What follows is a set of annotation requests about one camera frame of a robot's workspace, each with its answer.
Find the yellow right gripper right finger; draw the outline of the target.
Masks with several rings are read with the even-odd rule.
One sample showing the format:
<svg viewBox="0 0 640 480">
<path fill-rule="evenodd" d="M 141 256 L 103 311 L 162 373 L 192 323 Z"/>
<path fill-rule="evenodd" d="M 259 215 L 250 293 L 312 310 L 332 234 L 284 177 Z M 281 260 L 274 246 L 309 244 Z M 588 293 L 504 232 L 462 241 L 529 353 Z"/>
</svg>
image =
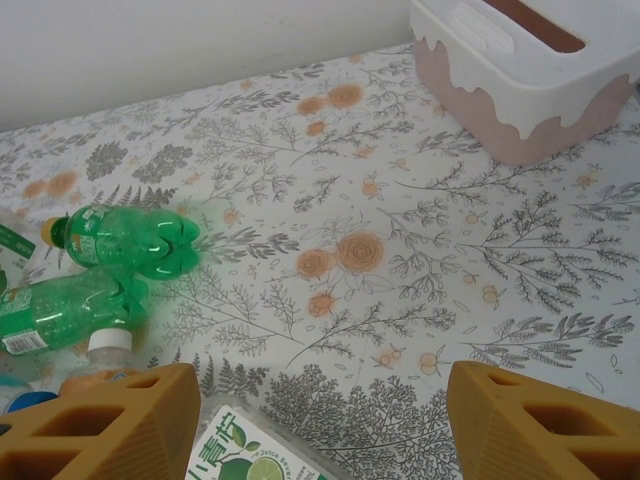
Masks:
<svg viewBox="0 0 640 480">
<path fill-rule="evenodd" d="M 463 480 L 640 480 L 640 412 L 474 361 L 447 410 Z"/>
</svg>

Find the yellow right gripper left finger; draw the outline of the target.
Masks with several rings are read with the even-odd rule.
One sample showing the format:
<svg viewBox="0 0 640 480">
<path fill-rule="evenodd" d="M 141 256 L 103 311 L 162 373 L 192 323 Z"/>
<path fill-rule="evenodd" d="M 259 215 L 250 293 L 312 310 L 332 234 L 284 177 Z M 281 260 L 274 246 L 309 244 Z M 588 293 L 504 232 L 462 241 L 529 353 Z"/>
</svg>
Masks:
<svg viewBox="0 0 640 480">
<path fill-rule="evenodd" d="M 200 413 L 175 363 L 0 417 L 0 480 L 184 480 Z"/>
</svg>

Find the clear bottle blue cap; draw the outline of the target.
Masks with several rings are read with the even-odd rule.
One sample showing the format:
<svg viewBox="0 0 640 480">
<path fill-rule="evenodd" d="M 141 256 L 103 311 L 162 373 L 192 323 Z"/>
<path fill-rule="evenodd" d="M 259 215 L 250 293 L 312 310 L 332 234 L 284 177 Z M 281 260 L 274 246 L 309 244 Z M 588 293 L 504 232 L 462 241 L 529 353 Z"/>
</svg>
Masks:
<svg viewBox="0 0 640 480">
<path fill-rule="evenodd" d="M 57 398 L 54 392 L 35 391 L 30 385 L 0 384 L 0 416 Z"/>
</svg>

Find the green bottle yellow cap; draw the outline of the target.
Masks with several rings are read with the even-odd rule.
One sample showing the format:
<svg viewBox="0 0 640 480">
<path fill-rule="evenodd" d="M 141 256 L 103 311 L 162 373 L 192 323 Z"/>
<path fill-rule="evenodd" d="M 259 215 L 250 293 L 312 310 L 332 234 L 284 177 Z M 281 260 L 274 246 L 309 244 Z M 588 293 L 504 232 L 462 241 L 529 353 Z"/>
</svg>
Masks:
<svg viewBox="0 0 640 480">
<path fill-rule="evenodd" d="M 41 227 L 43 241 L 78 265 L 124 266 L 152 280 L 173 280 L 196 268 L 199 236 L 196 223 L 169 210 L 100 204 Z"/>
<path fill-rule="evenodd" d="M 128 268 L 99 266 L 0 296 L 0 351 L 19 356 L 70 347 L 101 329 L 148 318 L 148 284 Z"/>
</svg>

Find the bottle lime juice label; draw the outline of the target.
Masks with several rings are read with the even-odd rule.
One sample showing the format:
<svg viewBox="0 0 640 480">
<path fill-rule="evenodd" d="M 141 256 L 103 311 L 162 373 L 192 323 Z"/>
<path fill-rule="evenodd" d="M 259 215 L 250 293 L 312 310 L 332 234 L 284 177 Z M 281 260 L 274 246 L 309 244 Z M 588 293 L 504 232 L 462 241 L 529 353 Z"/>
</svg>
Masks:
<svg viewBox="0 0 640 480">
<path fill-rule="evenodd" d="M 354 480 L 246 401 L 202 400 L 185 480 Z"/>
</svg>

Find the clear bottle green white label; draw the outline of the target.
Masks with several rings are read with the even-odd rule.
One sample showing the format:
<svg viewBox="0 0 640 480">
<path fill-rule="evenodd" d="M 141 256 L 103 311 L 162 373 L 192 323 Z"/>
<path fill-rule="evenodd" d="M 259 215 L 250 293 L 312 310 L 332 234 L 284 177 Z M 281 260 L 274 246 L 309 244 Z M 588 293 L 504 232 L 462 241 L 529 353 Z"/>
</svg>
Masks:
<svg viewBox="0 0 640 480">
<path fill-rule="evenodd" d="M 6 247 L 17 255 L 29 260 L 36 245 L 18 231 L 0 223 L 0 246 Z"/>
</svg>

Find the floral tablecloth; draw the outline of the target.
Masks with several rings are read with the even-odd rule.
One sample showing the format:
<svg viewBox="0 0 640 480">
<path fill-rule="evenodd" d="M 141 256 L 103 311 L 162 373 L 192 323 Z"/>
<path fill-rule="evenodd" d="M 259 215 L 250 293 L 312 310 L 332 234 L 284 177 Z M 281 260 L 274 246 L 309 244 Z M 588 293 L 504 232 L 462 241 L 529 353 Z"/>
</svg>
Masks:
<svg viewBox="0 0 640 480">
<path fill-rule="evenodd" d="M 401 46 L 0 133 L 1 207 L 92 203 L 201 229 L 138 365 L 191 364 L 354 480 L 458 480 L 459 360 L 640 410 L 639 101 L 504 166 Z"/>
</svg>

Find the white pink tissue box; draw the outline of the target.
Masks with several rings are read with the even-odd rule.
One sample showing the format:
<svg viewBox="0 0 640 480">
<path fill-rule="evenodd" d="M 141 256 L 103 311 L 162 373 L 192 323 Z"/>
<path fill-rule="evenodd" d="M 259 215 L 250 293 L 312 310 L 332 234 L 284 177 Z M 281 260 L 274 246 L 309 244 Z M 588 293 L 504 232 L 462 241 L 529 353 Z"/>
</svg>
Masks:
<svg viewBox="0 0 640 480">
<path fill-rule="evenodd" d="M 611 127 L 640 81 L 640 0 L 410 0 L 419 79 L 495 160 Z"/>
</svg>

